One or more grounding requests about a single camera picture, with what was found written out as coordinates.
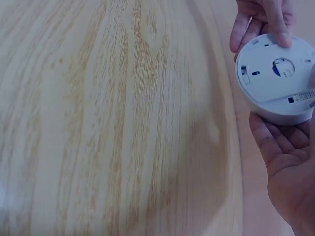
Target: wooden table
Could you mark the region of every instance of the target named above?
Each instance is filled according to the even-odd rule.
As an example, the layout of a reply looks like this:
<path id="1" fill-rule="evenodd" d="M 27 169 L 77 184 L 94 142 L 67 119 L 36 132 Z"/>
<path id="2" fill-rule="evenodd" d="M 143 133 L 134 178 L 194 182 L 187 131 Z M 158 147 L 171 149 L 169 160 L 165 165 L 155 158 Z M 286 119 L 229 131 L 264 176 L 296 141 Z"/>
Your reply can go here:
<path id="1" fill-rule="evenodd" d="M 242 235 L 213 2 L 0 2 L 1 235 Z"/>

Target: white plastic device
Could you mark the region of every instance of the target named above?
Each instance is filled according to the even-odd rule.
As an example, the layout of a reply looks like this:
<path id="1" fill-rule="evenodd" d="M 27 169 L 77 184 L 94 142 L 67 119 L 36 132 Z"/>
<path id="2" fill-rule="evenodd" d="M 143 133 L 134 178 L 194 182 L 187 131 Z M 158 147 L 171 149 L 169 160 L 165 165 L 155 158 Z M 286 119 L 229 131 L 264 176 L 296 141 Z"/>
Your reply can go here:
<path id="1" fill-rule="evenodd" d="M 292 37 L 292 47 L 282 48 L 271 34 L 265 34 L 242 48 L 235 73 L 255 113 L 273 124 L 297 125 L 312 116 L 314 63 L 315 49 L 304 40 Z"/>

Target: blue component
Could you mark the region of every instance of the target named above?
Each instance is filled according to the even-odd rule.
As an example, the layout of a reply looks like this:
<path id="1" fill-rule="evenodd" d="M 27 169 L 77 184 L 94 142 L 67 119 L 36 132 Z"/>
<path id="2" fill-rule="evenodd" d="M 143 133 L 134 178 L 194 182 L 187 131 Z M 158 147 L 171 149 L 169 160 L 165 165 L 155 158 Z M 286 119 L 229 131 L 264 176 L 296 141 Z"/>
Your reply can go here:
<path id="1" fill-rule="evenodd" d="M 281 75 L 280 75 L 280 73 L 279 73 L 279 71 L 278 71 L 277 66 L 275 65 L 275 63 L 274 63 L 274 66 L 272 67 L 272 69 L 273 69 L 273 71 L 274 71 L 274 73 L 275 73 L 276 75 L 278 75 L 279 77 L 281 77 Z"/>

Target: palm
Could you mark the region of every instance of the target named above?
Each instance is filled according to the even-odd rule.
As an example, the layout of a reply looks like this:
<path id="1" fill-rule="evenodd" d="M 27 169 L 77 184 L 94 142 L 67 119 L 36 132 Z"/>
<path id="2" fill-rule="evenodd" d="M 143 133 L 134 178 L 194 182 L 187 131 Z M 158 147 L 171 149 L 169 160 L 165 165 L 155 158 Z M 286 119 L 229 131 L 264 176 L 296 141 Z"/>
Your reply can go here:
<path id="1" fill-rule="evenodd" d="M 281 46 L 290 46 L 279 34 L 290 34 L 295 24 L 291 0 L 237 0 L 237 5 L 239 12 L 230 40 L 232 52 L 238 53 L 246 43 L 265 33 L 273 33 Z"/>
<path id="2" fill-rule="evenodd" d="M 267 166 L 270 200 L 278 213 L 292 223 L 315 201 L 310 122 L 274 126 L 251 114 L 250 127 Z"/>

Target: sticker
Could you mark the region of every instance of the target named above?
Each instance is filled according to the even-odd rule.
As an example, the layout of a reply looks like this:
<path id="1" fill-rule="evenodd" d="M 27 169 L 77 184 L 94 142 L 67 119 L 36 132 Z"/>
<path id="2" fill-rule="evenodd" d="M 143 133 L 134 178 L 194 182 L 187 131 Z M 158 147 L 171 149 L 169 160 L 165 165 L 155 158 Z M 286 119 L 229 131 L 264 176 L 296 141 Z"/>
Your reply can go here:
<path id="1" fill-rule="evenodd" d="M 293 98 L 294 102 L 305 102 L 305 101 L 308 101 L 314 97 L 315 97 L 315 92 L 312 90 L 312 91 L 305 92 L 305 93 L 302 93 L 299 95 L 295 95 L 292 98 Z"/>
<path id="2" fill-rule="evenodd" d="M 286 58 L 280 58 L 273 62 L 273 70 L 276 75 L 284 78 L 290 78 L 295 72 L 293 63 Z"/>

